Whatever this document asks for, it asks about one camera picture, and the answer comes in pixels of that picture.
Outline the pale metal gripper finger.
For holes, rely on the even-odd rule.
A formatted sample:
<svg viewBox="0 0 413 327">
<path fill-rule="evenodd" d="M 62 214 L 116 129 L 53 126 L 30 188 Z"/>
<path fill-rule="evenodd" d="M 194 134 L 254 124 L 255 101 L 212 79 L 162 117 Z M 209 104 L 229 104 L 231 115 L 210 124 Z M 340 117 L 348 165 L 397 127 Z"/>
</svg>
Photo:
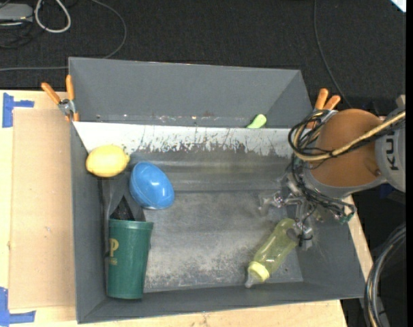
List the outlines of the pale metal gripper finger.
<svg viewBox="0 0 413 327">
<path fill-rule="evenodd" d="M 299 249 L 307 251 L 313 246 L 313 227 L 305 225 L 302 221 L 295 223 L 294 232 L 297 237 Z"/>
<path fill-rule="evenodd" d="M 277 191 L 275 193 L 261 193 L 258 195 L 259 213 L 266 215 L 270 208 L 281 208 L 285 205 L 284 197 Z"/>
</svg>

